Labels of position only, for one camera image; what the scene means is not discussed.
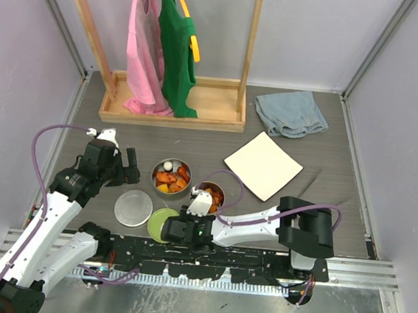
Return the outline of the green round lid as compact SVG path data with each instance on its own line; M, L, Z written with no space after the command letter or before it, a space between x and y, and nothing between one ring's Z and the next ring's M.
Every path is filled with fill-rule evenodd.
M161 232L164 223L170 217L179 217L180 214L171 208L162 208L155 211L148 220L147 229L150 238L160 244L165 244L167 241L162 240Z

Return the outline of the round steel lid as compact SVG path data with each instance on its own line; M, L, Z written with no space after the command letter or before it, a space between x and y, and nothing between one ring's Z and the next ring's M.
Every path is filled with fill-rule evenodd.
M144 191L127 191L117 198L114 216L121 225L129 228L145 224L153 213L153 201Z

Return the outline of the yellow food piece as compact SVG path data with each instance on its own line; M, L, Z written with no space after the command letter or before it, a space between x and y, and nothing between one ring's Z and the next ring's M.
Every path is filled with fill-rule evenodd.
M169 192L169 186L167 184L161 184L157 186L157 189L162 193L168 193Z

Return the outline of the orange food piece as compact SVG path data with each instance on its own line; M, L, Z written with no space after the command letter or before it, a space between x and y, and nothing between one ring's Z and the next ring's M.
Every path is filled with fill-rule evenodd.
M156 173L156 181L161 184L172 184L176 182L175 175L169 172L159 171Z

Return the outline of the large round steel tin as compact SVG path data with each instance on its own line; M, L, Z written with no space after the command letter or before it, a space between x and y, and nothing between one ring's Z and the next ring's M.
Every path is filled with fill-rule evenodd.
M172 162L172 165L173 165L173 170L172 171L164 171L163 164L164 164L165 161ZM182 177L180 177L178 175L178 173L176 172L176 170L180 166L185 166L185 168L187 169L187 173L190 176L190 179L189 179L188 183L186 183L185 180L183 180ZM156 173L159 172L159 171L169 172L169 173L175 175L175 177L176 177L176 182L175 183L168 184L168 186L169 186L169 192L168 193L162 193L161 191L159 191L157 189L157 186L161 185L161 183L156 181ZM152 178L152 182L153 182L153 186L154 186L155 190L161 196L171 197L171 198L180 197L181 195L188 193L188 188L192 184L192 173L191 173L190 167L187 165L187 163L185 161L179 160L178 158L167 158L165 160L162 160L162 161L158 162L156 164L156 166L154 166L154 169L152 170L152 177L151 178Z

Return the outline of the red bacon piece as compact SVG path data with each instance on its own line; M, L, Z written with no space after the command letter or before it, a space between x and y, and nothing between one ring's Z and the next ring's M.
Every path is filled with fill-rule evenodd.
M219 207L219 206L222 205L222 203L224 201L224 198L223 198L223 195L222 195L221 192L215 191L215 190L212 190L212 189L208 189L208 188L206 189L206 191L209 194L211 194L212 199L213 199L213 203L212 203L213 205L215 205L216 207Z

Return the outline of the small steel bowl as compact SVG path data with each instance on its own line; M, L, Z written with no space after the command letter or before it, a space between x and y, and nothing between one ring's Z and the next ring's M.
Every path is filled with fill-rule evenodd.
M191 188L189 212L199 217L215 215L224 204L224 196L222 188L216 183L208 181L199 183Z

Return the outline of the red food piece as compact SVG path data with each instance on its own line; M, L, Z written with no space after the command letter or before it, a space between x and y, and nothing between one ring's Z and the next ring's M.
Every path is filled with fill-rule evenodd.
M176 172L178 173L178 175L179 175L180 177L182 177L182 179L183 179L186 183L188 183L188 182L189 182L190 176L189 176L189 174L187 173L187 169L185 168L185 166L180 166L180 167L178 167L178 169L176 170Z

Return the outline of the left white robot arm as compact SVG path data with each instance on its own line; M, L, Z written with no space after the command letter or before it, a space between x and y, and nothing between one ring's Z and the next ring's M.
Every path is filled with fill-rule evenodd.
M111 253L111 233L93 222L51 254L63 229L96 197L103 186L138 183L136 151L126 150L128 165L114 142L87 143L74 165L55 175L40 213L0 259L0 313L38 313L45 296L68 272L86 259L104 261Z

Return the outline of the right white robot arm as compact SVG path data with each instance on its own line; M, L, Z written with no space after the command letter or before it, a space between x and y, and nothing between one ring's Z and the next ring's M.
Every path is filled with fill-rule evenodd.
M264 211L229 216L220 208L215 215L198 215L190 206L161 225L161 240L197 253L239 244L274 241L288 249L286 269L295 279L308 275L318 260L334 253L333 232L341 223L341 208L282 197Z

